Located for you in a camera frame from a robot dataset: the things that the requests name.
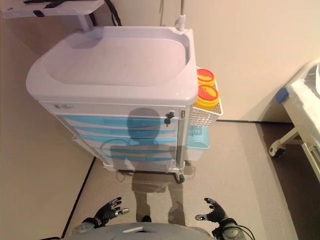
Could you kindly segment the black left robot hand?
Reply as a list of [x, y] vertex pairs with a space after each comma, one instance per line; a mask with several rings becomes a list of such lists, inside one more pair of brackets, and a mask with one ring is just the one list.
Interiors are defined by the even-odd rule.
[[103, 205], [94, 215], [94, 218], [98, 221], [98, 226], [105, 226], [109, 220], [114, 219], [118, 216], [126, 215], [129, 213], [128, 208], [122, 208], [120, 205], [122, 203], [121, 197], [116, 197]]

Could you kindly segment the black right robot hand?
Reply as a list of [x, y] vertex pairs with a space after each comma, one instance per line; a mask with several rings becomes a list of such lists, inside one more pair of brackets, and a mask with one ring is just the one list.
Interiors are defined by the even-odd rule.
[[227, 219], [227, 214], [221, 205], [210, 197], [205, 197], [204, 201], [209, 205], [211, 211], [206, 214], [198, 214], [195, 216], [197, 221], [209, 221], [213, 223], [220, 223], [224, 219]]

